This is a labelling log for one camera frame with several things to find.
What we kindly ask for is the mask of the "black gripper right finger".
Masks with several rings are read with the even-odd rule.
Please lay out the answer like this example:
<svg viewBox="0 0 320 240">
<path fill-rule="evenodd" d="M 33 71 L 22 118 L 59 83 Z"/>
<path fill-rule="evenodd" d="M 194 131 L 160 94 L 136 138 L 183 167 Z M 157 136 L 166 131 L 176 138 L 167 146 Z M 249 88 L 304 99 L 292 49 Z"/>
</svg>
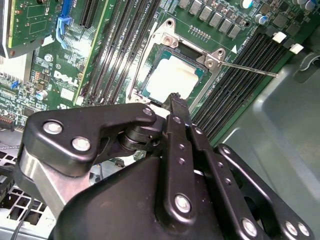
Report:
<svg viewBox="0 0 320 240">
<path fill-rule="evenodd" d="M 192 124 L 186 100 L 177 104 L 224 239 L 315 239 L 306 222 L 231 147 L 210 145 L 204 131 Z"/>
</svg>

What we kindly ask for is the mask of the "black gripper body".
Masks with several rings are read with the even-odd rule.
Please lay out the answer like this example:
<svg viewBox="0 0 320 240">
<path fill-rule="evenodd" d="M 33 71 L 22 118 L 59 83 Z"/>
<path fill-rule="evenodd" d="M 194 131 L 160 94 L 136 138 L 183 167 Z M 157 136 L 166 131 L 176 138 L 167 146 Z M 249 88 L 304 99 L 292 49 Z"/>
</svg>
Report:
<svg viewBox="0 0 320 240">
<path fill-rule="evenodd" d="M 205 179 L 194 174 L 195 223 L 174 232 L 156 217 L 158 182 L 164 160 L 142 159 L 77 194 L 62 210 L 53 229 L 56 240 L 237 240 L 223 224 Z"/>
</svg>

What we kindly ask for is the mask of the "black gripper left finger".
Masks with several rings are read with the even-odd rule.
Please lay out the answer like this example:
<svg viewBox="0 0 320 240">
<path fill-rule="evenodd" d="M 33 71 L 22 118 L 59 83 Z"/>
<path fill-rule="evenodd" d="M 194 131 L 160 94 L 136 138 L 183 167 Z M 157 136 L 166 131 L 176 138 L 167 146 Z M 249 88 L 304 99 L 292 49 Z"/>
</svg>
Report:
<svg viewBox="0 0 320 240">
<path fill-rule="evenodd" d="M 193 173 L 187 122 L 177 95 L 168 109 L 141 102 L 40 111 L 28 117 L 14 171 L 17 185 L 54 217 L 90 186 L 92 166 L 137 151 L 164 160 L 164 177 Z"/>
</svg>

